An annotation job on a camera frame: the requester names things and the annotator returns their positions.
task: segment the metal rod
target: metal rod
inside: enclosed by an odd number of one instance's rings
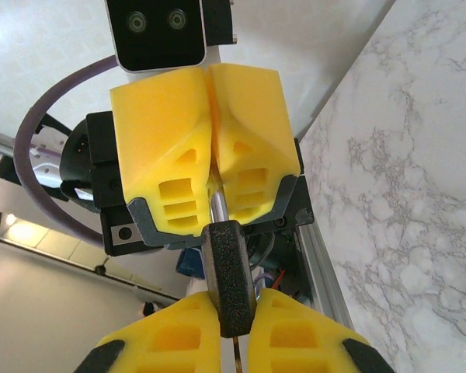
[[[212,217],[213,223],[230,220],[228,208],[226,206],[226,198],[224,198],[222,190],[214,193],[210,199],[210,216]]]
[[[233,351],[235,353],[235,368],[236,373],[242,373],[242,358],[240,357],[240,346],[238,345],[238,337],[233,337]]]

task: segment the white marble surface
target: white marble surface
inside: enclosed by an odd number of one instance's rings
[[[398,0],[302,149],[356,330],[466,373],[466,0]]]
[[[394,0],[235,0],[238,44],[223,61],[280,72],[294,133],[311,123]],[[26,111],[67,74],[114,53],[104,0],[0,1],[0,132],[14,137]],[[114,69],[68,93],[50,113],[74,127],[109,110]]]

